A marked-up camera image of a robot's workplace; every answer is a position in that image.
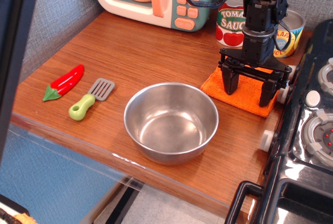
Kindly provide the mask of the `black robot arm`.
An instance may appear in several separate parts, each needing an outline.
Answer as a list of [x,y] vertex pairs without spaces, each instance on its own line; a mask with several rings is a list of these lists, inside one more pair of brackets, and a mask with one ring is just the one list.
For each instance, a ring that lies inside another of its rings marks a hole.
[[277,90],[285,88],[291,68],[274,57],[278,48],[278,27],[287,28],[283,19],[287,16],[287,0],[243,0],[245,25],[241,49],[220,49],[219,68],[224,90],[228,95],[238,88],[240,76],[261,81],[259,105],[265,107]]

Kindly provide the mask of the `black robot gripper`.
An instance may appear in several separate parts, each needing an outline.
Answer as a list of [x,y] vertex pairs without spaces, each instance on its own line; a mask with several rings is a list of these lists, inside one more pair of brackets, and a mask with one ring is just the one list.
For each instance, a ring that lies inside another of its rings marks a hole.
[[244,42],[241,49],[220,49],[219,68],[222,71],[224,90],[232,95],[238,88],[239,75],[262,81],[260,107],[266,107],[276,92],[288,85],[289,66],[274,55],[277,27],[256,32],[243,28]]

